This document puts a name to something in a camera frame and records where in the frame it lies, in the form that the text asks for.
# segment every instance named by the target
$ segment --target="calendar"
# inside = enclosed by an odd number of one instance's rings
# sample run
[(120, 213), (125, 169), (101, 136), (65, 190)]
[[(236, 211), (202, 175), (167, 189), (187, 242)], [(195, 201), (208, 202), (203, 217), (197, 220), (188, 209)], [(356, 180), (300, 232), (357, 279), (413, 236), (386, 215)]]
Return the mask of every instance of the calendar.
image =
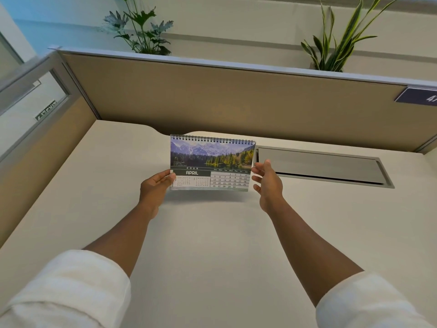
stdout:
[(170, 136), (170, 190), (248, 191), (254, 158), (252, 140)]

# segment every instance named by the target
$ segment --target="desk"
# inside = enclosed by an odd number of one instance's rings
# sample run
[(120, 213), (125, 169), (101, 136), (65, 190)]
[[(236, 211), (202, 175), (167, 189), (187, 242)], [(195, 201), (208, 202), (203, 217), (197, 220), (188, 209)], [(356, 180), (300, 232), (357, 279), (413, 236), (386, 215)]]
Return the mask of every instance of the desk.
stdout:
[[(379, 157), (395, 189), (284, 177), (284, 196), (322, 237), (437, 324), (437, 176), (423, 155), (250, 139)], [(168, 168), (169, 147), (169, 137), (148, 126), (96, 121), (0, 249), (0, 306), (54, 256), (114, 226), (136, 204), (140, 182)], [(251, 186), (248, 193), (169, 192), (131, 276), (122, 326), (316, 327), (258, 199)]]

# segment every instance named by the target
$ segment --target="dark blue sign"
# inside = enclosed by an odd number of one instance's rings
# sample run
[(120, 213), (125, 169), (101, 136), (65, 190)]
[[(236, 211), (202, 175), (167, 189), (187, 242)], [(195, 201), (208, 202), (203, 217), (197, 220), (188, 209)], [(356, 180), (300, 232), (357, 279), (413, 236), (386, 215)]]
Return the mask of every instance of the dark blue sign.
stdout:
[(437, 107), (437, 89), (407, 87), (395, 99), (395, 102), (403, 102), (405, 104), (423, 104), (425, 106)]

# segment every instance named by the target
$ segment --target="green plant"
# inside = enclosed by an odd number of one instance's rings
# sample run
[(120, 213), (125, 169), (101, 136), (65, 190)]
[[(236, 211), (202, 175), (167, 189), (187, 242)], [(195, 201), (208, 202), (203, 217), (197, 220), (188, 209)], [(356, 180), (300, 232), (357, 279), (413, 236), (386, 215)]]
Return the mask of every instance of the green plant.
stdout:
[[(368, 14), (375, 9), (375, 7), (379, 4), (380, 0), (373, 0), (372, 5), (370, 6), (369, 10), (366, 12), (366, 15), (361, 20), (360, 20), (360, 16), (363, 8), (363, 0), (360, 0), (357, 8), (355, 8), (355, 11), (351, 19), (349, 20), (349, 23), (347, 24), (346, 30), (343, 34), (340, 43), (337, 45), (337, 41), (332, 34), (332, 29), (334, 27), (334, 21), (335, 21), (334, 12), (332, 11), (332, 8), (329, 7), (330, 30), (329, 30), (329, 34), (326, 34), (326, 14), (325, 14), (325, 10), (323, 9), (322, 1), (319, 0), (320, 6), (322, 8), (322, 17), (323, 17), (323, 37), (322, 37), (322, 41), (320, 41), (320, 39), (317, 38), (316, 36), (313, 36), (313, 38), (314, 38), (314, 44), (320, 53), (320, 60), (318, 59), (314, 48), (311, 47), (306, 40), (304, 40), (304, 42), (301, 42), (302, 48), (313, 59), (315, 68), (317, 70), (343, 72), (343, 66), (346, 63), (347, 58), (352, 54), (355, 44), (364, 39), (377, 37), (377, 36), (362, 37), (361, 35), (363, 34), (364, 30), (366, 30), (368, 26), (395, 1), (396, 0), (391, 1), (384, 8), (382, 8), (382, 10), (375, 17), (373, 17), (370, 21), (368, 21), (367, 24), (364, 24), (364, 20), (366, 19)], [(335, 48), (330, 54), (330, 46), (331, 46), (332, 38), (334, 39)]]
[[(114, 38), (123, 38), (130, 48), (135, 53), (142, 54), (157, 54), (157, 55), (169, 55), (171, 52), (163, 46), (163, 44), (170, 44), (167, 40), (161, 37), (161, 33), (167, 31), (173, 26), (173, 21), (170, 20), (167, 23), (164, 21), (160, 25), (151, 24), (149, 30), (145, 29), (145, 23), (148, 19), (155, 17), (155, 8), (146, 13), (144, 10), (138, 11), (135, 0), (124, 0), (128, 11), (123, 12), (123, 16), (118, 11), (115, 14), (110, 11), (108, 16), (105, 16), (104, 21), (106, 26), (104, 29), (108, 32), (116, 33)], [(125, 31), (124, 27), (128, 21), (132, 20), (132, 25), (136, 34), (129, 34)]]

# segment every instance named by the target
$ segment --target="hand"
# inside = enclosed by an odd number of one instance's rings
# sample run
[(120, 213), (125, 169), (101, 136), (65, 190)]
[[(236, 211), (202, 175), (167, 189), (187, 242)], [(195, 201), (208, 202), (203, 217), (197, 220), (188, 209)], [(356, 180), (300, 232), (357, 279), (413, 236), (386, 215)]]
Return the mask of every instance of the hand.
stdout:
[(147, 210), (150, 219), (158, 214), (159, 206), (164, 201), (167, 188), (176, 179), (176, 174), (170, 169), (161, 171), (141, 183), (138, 206)]
[(261, 195), (259, 205), (263, 211), (270, 215), (281, 205), (287, 204), (282, 196), (282, 181), (272, 169), (270, 160), (265, 160), (263, 164), (255, 162), (252, 172), (258, 175), (252, 176), (252, 179), (261, 184), (254, 184), (254, 189)]

